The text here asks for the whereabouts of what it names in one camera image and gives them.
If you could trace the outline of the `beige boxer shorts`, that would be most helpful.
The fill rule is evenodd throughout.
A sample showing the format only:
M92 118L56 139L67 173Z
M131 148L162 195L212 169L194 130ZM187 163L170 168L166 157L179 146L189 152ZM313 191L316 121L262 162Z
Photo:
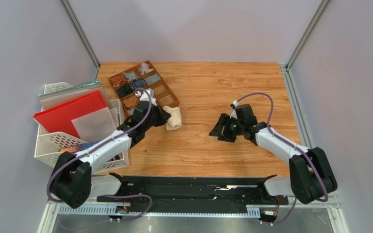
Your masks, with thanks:
M163 110L171 115L166 123L167 131L177 130L182 127L181 109L179 107L164 106Z

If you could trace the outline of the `white underwear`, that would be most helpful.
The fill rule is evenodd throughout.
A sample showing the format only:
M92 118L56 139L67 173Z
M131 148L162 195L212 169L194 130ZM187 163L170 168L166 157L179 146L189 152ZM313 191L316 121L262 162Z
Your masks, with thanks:
M147 89L146 91L135 91L135 96L139 101L151 102L153 106L158 106L157 99L154 97L154 91Z

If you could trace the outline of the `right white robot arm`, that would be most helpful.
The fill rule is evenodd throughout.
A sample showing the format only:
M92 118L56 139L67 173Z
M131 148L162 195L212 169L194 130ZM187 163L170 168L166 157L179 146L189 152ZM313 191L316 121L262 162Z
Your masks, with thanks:
M231 115L221 114L209 135L231 143L243 136L289 166L288 177L272 175L258 183L258 187L269 196L291 196L309 204L324 201L338 188L323 149L301 146L279 134L268 123L257 121L249 104L237 106Z

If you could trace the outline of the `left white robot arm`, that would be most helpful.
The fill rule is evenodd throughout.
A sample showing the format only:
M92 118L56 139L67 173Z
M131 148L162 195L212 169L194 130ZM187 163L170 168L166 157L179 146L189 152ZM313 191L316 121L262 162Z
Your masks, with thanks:
M140 101L133 114L105 139L76 153L61 153L47 184L48 198L75 209L87 199L117 194L121 186L120 176L96 175L97 170L138 144L151 127L165 125L170 117L171 114L159 105Z

